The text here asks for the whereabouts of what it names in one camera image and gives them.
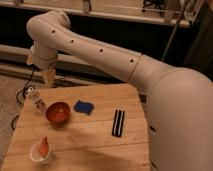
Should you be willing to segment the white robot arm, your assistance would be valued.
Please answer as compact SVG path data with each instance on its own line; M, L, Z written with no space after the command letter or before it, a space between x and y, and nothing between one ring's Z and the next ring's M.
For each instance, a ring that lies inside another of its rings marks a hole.
M63 51L144 96L151 171L213 171L213 82L205 75L76 34L59 9L30 18L26 29L39 69L54 68Z

